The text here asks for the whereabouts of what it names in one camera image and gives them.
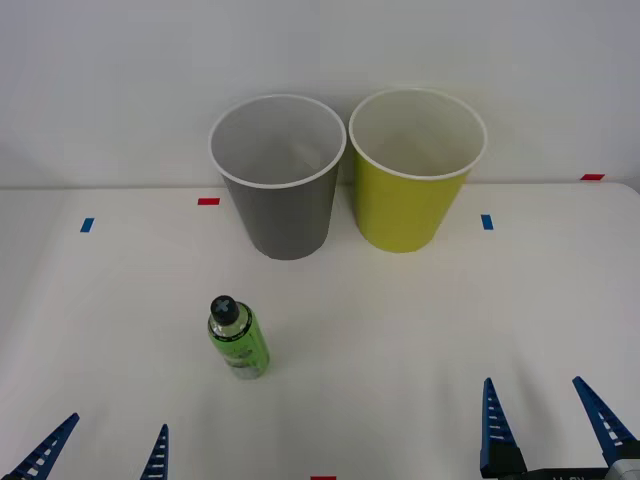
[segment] blue tape marker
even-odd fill
[[[485,230],[493,230],[493,222],[491,221],[491,215],[480,215],[482,217],[482,226]]]
[[[80,229],[80,233],[89,233],[91,231],[91,227],[93,226],[94,218],[85,218],[84,223],[82,224],[82,228]]]

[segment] cup rim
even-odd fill
[[[231,173],[226,171],[224,168],[222,168],[222,166],[220,166],[220,164],[216,160],[215,156],[213,155],[213,149],[211,148],[211,142],[213,141],[213,134],[215,133],[215,131],[218,128],[218,126],[231,113],[235,112],[236,110],[239,110],[239,109],[249,105],[250,103],[258,102],[260,100],[266,100],[266,99],[269,99],[269,98],[293,98],[293,99],[296,99],[296,100],[303,100],[303,101],[306,101],[306,102],[309,102],[309,103],[313,103],[314,105],[322,107],[324,110],[329,112],[329,114],[338,122],[338,125],[340,125],[340,134],[342,136],[340,149],[338,150],[338,153],[336,154],[335,158],[326,167],[324,167],[322,170],[314,173],[310,177],[306,177],[306,178],[303,178],[301,180],[296,180],[295,182],[265,184],[265,183],[255,183],[255,182],[250,182],[248,180],[243,180],[242,178],[239,178],[239,177],[236,177],[235,175],[232,175]],[[268,94],[268,95],[259,95],[257,97],[251,97],[251,98],[249,98],[247,100],[244,100],[242,102],[236,103],[235,105],[233,105],[232,107],[227,109],[218,118],[218,120],[216,120],[216,122],[213,124],[213,127],[211,127],[211,131],[209,132],[208,150],[209,150],[209,156],[211,157],[211,160],[213,161],[213,165],[218,169],[218,171],[222,175],[227,177],[229,180],[232,180],[235,183],[239,183],[239,184],[244,185],[246,187],[259,188],[259,189],[263,189],[263,190],[279,190],[279,189],[284,189],[284,188],[298,187],[300,185],[304,185],[306,183],[309,183],[309,182],[312,182],[312,181],[316,180],[317,178],[322,177],[324,174],[329,172],[333,167],[335,167],[336,164],[340,161],[340,158],[342,158],[342,154],[344,153],[344,149],[345,149],[346,145],[347,145],[347,131],[345,129],[344,122],[342,121],[340,116],[335,111],[333,111],[333,109],[331,109],[329,106],[325,105],[324,103],[320,102],[319,100],[316,100],[314,98],[305,97],[303,95],[294,95],[294,94],[290,94],[290,93],[274,93],[274,94]]]
[[[428,94],[431,94],[431,95],[437,95],[437,96],[446,98],[447,100],[451,100],[451,101],[457,103],[458,105],[460,105],[465,110],[467,110],[467,112],[469,112],[471,114],[471,116],[476,119],[476,121],[480,125],[480,129],[482,130],[482,148],[480,149],[480,153],[478,153],[476,158],[473,159],[473,161],[471,161],[465,167],[463,167],[463,168],[461,168],[459,170],[456,170],[454,172],[446,173],[444,175],[411,175],[411,174],[408,174],[408,173],[398,172],[398,171],[393,170],[393,169],[391,169],[389,167],[385,167],[384,165],[381,165],[378,162],[376,162],[375,160],[373,160],[369,155],[367,155],[364,152],[364,150],[360,147],[360,145],[358,145],[358,142],[355,139],[355,136],[353,134],[353,123],[354,123],[354,120],[355,120],[356,116],[358,115],[358,112],[360,112],[360,110],[367,103],[373,101],[374,99],[376,99],[376,98],[378,98],[380,96],[387,95],[389,93],[397,93],[397,92],[420,92],[420,93],[428,93]],[[387,172],[387,173],[389,173],[389,174],[391,174],[391,175],[393,175],[395,177],[402,177],[402,178],[408,178],[410,180],[422,180],[422,181],[445,180],[447,178],[457,177],[459,175],[467,173],[469,170],[471,170],[473,168],[473,166],[476,163],[478,163],[480,158],[482,158],[482,156],[484,155],[484,153],[487,150],[487,144],[489,143],[489,136],[487,134],[487,127],[484,124],[484,121],[482,120],[482,117],[478,114],[478,112],[476,112],[473,108],[471,108],[467,103],[463,102],[459,98],[456,98],[456,97],[454,97],[452,95],[449,95],[448,93],[442,92],[442,91],[434,89],[434,88],[421,88],[421,87],[389,88],[389,89],[386,89],[386,90],[382,90],[381,92],[377,92],[377,93],[374,93],[372,95],[369,95],[367,98],[365,98],[364,100],[362,100],[360,102],[360,104],[356,107],[356,109],[351,114],[351,118],[349,119],[349,138],[351,139],[351,143],[353,144],[353,147],[360,154],[360,156],[362,156],[362,158],[364,158],[367,162],[369,162],[374,167],[379,168],[380,170],[382,170],[384,172]]]

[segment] table surface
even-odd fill
[[[530,469],[605,465],[575,375],[640,434],[628,187],[465,186],[411,254],[369,245],[340,188],[292,262],[225,189],[0,191],[0,223],[0,472],[77,411],[52,480],[139,478],[163,423],[171,479],[480,478],[488,376]],[[261,379],[209,341],[219,294],[258,315]]]

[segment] green bottle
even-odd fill
[[[216,298],[208,326],[209,338],[238,378],[258,378],[265,372],[269,351],[258,319],[247,305],[228,295]]]

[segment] bottle cap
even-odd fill
[[[222,326],[231,325],[238,319],[240,310],[238,304],[229,295],[220,295],[211,302],[211,315]]]

